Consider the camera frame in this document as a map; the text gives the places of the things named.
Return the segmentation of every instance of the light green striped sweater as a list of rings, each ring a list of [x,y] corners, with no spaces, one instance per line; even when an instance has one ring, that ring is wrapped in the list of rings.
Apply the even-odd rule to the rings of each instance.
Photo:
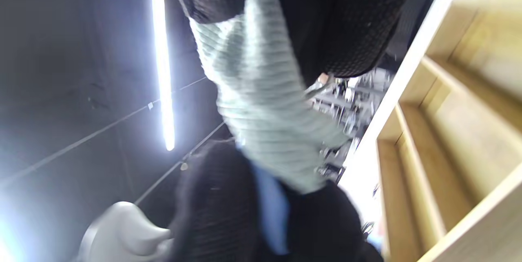
[[[244,154],[300,193],[323,187],[319,150],[348,138],[306,101],[279,0],[246,0],[230,20],[190,25],[205,74],[218,86],[219,112]]]

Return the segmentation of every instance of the fluorescent light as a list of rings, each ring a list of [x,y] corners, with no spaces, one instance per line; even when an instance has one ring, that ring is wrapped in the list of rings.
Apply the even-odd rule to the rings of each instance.
[[[165,0],[153,0],[154,40],[156,46],[156,66],[161,100],[161,120],[165,146],[168,151],[174,149],[174,111],[172,110],[172,89],[170,79],[170,63],[166,41]]]
[[[0,240],[0,261],[2,262],[15,262],[15,257],[11,255],[7,245]]]

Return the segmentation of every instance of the wooden shelving unit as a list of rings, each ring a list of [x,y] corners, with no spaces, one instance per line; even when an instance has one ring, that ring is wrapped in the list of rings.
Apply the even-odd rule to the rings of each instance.
[[[522,261],[522,0],[454,0],[398,83],[376,141],[386,260]]]

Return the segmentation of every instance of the person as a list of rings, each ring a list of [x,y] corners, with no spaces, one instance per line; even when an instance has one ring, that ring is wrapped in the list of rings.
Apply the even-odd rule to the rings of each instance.
[[[382,260],[345,193],[316,172],[319,151],[349,139],[304,91],[323,72],[371,69],[404,0],[350,0],[333,15],[343,0],[314,0],[320,10],[305,16],[318,22],[295,17],[301,1],[180,0],[234,137],[190,163],[169,262]]]
[[[276,180],[288,204],[285,219],[277,213],[284,206],[278,193],[266,186],[270,175],[259,171],[234,139],[209,143],[188,167],[176,191],[179,211],[164,262],[382,261],[365,242],[355,207],[333,182],[302,195]],[[272,194],[271,202],[261,201],[265,193]],[[287,253],[270,245],[281,242],[270,234],[273,225],[285,229]]]

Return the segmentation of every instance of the metal rack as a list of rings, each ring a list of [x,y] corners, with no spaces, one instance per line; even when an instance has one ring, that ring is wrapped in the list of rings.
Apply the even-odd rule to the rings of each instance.
[[[331,115],[350,137],[338,150],[322,152],[327,164],[319,167],[321,175],[337,181],[341,178],[345,159],[357,149],[392,80],[390,72],[376,68],[357,78],[336,78],[313,97],[313,108]],[[319,87],[322,85],[318,82],[311,88]]]

